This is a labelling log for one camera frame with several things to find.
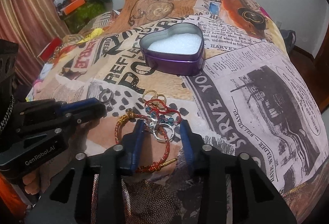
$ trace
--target curtain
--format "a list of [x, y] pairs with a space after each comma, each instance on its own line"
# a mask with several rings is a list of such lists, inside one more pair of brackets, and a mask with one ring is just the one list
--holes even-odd
[[0, 0], [0, 38], [19, 44], [15, 69], [27, 85], [42, 69], [39, 53], [55, 37], [69, 33], [53, 0]]

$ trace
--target bed sheet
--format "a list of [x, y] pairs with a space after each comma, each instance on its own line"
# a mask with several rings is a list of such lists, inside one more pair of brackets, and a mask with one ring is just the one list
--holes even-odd
[[[146, 34], [181, 22], [196, 24], [204, 34], [206, 63], [196, 77], [153, 70], [139, 49]], [[77, 44], [100, 26], [100, 36]], [[115, 94], [106, 105], [107, 117], [84, 127], [84, 150], [90, 155], [115, 144], [114, 127], [126, 108], [146, 114], [141, 97], [154, 89], [207, 143], [228, 154], [249, 153], [299, 223], [328, 184], [328, 140], [320, 111], [287, 57], [279, 30], [255, 0], [125, 0], [119, 16], [101, 15], [83, 34], [66, 37], [50, 64], [32, 99], [106, 100], [106, 89]], [[128, 122], [122, 134], [133, 127]], [[176, 163], [124, 179], [127, 223], [197, 222], [202, 180], [188, 175], [178, 127], [175, 131], [169, 158], [177, 157]], [[164, 147], [148, 138], [141, 164], [159, 160]], [[43, 166], [43, 189], [75, 150]]]

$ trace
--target baseboard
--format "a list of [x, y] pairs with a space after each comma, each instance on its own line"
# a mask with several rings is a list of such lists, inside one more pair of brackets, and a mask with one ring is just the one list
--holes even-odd
[[302, 48], [299, 48], [298, 46], [294, 46], [293, 50], [299, 52], [300, 54], [306, 56], [307, 58], [311, 59], [312, 62], [314, 62], [314, 57], [312, 54], [307, 52], [306, 50], [303, 50]]

